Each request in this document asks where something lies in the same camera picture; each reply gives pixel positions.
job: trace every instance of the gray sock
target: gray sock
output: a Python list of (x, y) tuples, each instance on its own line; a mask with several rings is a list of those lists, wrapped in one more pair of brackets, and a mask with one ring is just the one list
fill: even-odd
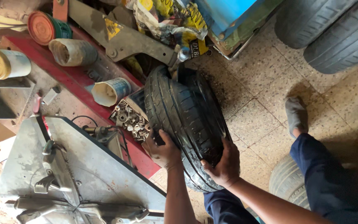
[(300, 96), (288, 97), (285, 101), (285, 112), (287, 113), (288, 126), (291, 137), (295, 138), (292, 131), (295, 128), (304, 132), (309, 131), (307, 124), (307, 110), (306, 105)]

